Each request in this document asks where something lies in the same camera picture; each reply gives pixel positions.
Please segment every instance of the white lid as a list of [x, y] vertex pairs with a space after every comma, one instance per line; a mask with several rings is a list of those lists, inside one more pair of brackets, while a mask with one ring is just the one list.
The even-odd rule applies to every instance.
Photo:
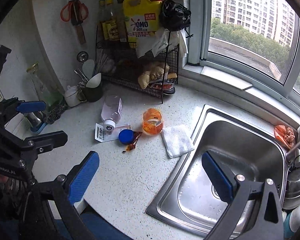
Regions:
[[115, 122], [112, 120], [105, 120], [103, 122], [103, 128], [105, 129], [105, 131], [111, 132], [115, 128]]
[[78, 86], [73, 86], [73, 87], [68, 86], [67, 88], [68, 89], [65, 92], [65, 98], [72, 96], [73, 94], [75, 94], [78, 91]]

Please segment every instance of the sink rim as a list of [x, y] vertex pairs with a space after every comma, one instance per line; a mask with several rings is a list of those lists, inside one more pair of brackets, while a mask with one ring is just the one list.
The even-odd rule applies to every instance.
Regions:
[[[214, 113], [218, 117], [218, 119], [212, 120], [212, 121], [211, 120], [206, 121], [206, 116], [210, 112]], [[185, 172], [187, 171], [187, 169], [192, 161], [192, 158], [195, 155], [195, 152], [197, 151], [197, 148], [198, 148], [201, 138], [204, 134], [204, 131], [211, 123], [213, 123], [215, 121], [219, 121], [220, 118], [224, 119], [226, 122], [232, 123], [232, 124], [239, 126], [245, 130], [249, 130], [250, 132], [253, 132], [258, 136], [261, 136], [262, 138], [270, 141], [277, 147], [277, 149], [281, 153], [282, 164], [283, 164], [282, 188], [281, 188], [281, 192], [280, 192], [280, 205], [281, 206], [283, 205], [285, 186], [286, 186], [284, 182], [287, 178], [288, 168], [289, 168], [287, 166], [287, 163], [286, 163], [285, 157], [284, 157], [285, 149], [283, 149], [277, 143], [276, 139], [274, 138], [274, 136], [271, 133], [266, 132], [266, 131], [258, 128], [257, 126], [250, 124], [248, 122], [245, 122], [245, 121], [239, 119], [238, 117], [235, 117], [235, 116], [233, 116], [227, 112], [224, 112], [218, 108], [215, 108], [210, 105], [204, 105], [202, 114], [201, 114], [199, 121], [198, 121], [198, 123], [194, 129], [194, 132], [191, 136], [191, 139], [194, 142], [194, 150], [192, 152], [180, 157], [180, 159], [179, 159], [177, 165], [175, 166], [174, 170], [172, 171], [171, 175], [169, 176], [169, 178], [167, 179], [165, 184], [162, 186], [162, 188], [160, 189], [160, 191], [158, 192], [156, 197], [153, 199], [151, 204], [146, 209], [146, 212], [149, 215], [154, 216], [155, 218], [157, 218], [167, 224], [181, 228], [183, 230], [186, 230], [188, 232], [194, 233], [199, 236], [206, 236], [211, 231], [212, 227], [189, 219], [188, 216], [183, 213], [183, 211], [181, 210], [179, 205], [177, 206], [178, 208], [177, 209], [175, 208], [176, 210], [174, 210], [171, 213], [174, 213], [174, 212], [178, 213], [179, 215], [181, 215], [182, 217], [185, 218], [184, 220], [176, 217], [175, 215], [171, 215], [171, 214], [161, 210], [161, 207], [162, 207], [164, 200], [167, 199], [170, 194], [172, 194], [172, 195], [176, 194], [176, 196], [177, 196], [178, 192], [173, 192], [173, 191], [175, 191], [175, 188], [178, 189], [178, 185], [180, 184], [181, 179], [183, 178]], [[233, 233], [231, 235], [231, 238], [235, 238], [238, 235], [240, 235], [240, 234]]]

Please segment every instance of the folded white towel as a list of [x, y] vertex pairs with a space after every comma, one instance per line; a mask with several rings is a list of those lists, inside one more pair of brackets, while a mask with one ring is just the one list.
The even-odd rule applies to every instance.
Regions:
[[185, 125], [165, 127], [162, 138], [170, 158], [181, 156], [194, 150], [193, 142]]

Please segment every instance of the sink basin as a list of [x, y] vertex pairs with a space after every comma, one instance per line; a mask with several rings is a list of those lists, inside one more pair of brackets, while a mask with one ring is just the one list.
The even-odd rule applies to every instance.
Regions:
[[[218, 155], [232, 172], [251, 181], [271, 178], [282, 206], [288, 167], [271, 134], [205, 105], [194, 134], [195, 150], [183, 155], [146, 212], [170, 225], [205, 237], [227, 207], [202, 168], [205, 151]], [[246, 207], [231, 236], [237, 237], [249, 217]]]

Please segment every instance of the orange container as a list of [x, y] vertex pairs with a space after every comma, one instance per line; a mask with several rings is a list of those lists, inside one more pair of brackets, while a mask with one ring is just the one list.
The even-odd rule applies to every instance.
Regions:
[[142, 128], [148, 135], [156, 135], [163, 128], [163, 120], [161, 113], [154, 108], [149, 108], [143, 113]]

